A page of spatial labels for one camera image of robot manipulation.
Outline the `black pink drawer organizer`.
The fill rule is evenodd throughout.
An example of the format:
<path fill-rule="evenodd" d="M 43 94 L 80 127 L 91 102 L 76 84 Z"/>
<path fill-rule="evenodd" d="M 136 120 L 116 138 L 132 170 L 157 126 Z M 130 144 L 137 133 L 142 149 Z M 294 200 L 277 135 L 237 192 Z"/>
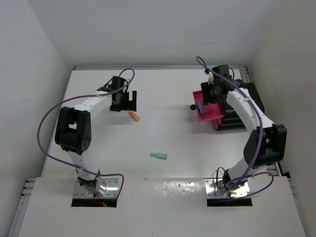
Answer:
<path fill-rule="evenodd" d="M 227 103 L 217 103 L 204 105 L 202 103 L 201 90 L 193 92 L 194 104 L 190 105 L 191 110 L 197 111 L 197 118 L 199 122 L 211 121 L 215 130 L 227 130 L 235 128 L 245 128 L 241 119 L 235 112 L 235 110 Z M 196 101 L 202 103 L 205 115 L 201 115 L 196 107 Z"/>

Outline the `orange correction tape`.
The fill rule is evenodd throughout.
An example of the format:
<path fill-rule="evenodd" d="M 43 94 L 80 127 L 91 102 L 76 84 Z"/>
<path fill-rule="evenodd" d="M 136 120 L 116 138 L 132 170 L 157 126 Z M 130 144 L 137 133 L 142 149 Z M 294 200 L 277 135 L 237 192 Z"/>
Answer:
<path fill-rule="evenodd" d="M 128 111 L 128 114 L 135 122 L 140 120 L 140 117 L 134 111 Z"/>

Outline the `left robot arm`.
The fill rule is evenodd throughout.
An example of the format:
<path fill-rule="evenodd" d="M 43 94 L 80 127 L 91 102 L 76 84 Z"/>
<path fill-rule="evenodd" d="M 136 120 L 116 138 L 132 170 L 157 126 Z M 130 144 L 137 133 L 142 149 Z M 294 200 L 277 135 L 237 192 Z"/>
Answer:
<path fill-rule="evenodd" d="M 92 97 L 73 107 L 62 107 L 59 112 L 55 143 L 61 147 L 77 166 L 79 183 L 91 194 L 105 193 L 99 169 L 86 154 L 92 142 L 92 119 L 106 108 L 112 112 L 137 111 L 137 91 L 129 98 L 128 81 L 113 76 L 96 90 Z"/>

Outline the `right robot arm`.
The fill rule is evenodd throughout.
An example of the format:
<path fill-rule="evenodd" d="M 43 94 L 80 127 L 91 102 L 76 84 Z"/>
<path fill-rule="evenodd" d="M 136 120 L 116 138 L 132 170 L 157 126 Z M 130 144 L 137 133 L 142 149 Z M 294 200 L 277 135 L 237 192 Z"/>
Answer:
<path fill-rule="evenodd" d="M 224 172 L 225 189 L 234 189 L 262 167 L 283 160 L 287 129 L 264 114 L 245 83 L 230 76 L 227 65 L 204 68 L 206 74 L 213 75 L 213 80 L 201 84 L 203 103 L 227 103 L 249 133 L 242 159 Z"/>

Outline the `green correction tape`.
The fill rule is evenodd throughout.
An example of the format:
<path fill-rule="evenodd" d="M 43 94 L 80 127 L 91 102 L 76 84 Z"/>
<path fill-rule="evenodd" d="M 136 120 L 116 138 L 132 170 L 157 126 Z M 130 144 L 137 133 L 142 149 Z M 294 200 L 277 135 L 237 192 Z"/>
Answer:
<path fill-rule="evenodd" d="M 167 154 L 165 153 L 150 153 L 151 158 L 157 158 L 157 159 L 162 159 L 166 160 L 167 159 Z"/>

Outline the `left base plate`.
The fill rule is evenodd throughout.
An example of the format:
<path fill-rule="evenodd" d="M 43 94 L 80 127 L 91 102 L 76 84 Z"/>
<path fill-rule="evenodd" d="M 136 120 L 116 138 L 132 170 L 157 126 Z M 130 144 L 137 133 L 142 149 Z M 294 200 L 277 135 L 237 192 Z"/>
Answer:
<path fill-rule="evenodd" d="M 93 181 L 78 179 L 73 198 L 116 198 L 119 192 L 117 178 L 98 178 Z"/>

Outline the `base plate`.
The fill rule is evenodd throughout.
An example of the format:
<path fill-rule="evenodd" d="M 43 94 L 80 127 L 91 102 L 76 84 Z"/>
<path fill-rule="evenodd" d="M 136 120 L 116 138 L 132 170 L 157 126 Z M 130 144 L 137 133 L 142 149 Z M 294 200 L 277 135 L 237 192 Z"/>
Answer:
<path fill-rule="evenodd" d="M 93 181 L 78 179 L 73 198 L 116 198 L 119 192 L 117 178 L 98 178 Z"/>
<path fill-rule="evenodd" d="M 216 182 L 215 178 L 206 178 L 204 184 L 208 199 L 241 198 L 250 194 L 250 188 L 247 181 L 232 190 L 226 190 L 225 188 L 220 189 L 217 186 L 217 184 L 223 184 L 222 178 L 219 178 L 218 182 Z"/>

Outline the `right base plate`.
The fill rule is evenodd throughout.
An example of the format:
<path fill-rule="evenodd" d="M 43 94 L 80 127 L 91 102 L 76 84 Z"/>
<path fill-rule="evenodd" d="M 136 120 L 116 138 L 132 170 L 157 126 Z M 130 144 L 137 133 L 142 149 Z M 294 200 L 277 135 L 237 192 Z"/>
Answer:
<path fill-rule="evenodd" d="M 250 188 L 247 181 L 232 190 L 226 190 L 225 188 L 220 189 L 217 186 L 217 184 L 223 184 L 222 178 L 219 178 L 218 182 L 216 182 L 215 178 L 206 178 L 204 184 L 208 199 L 241 198 L 250 194 Z"/>

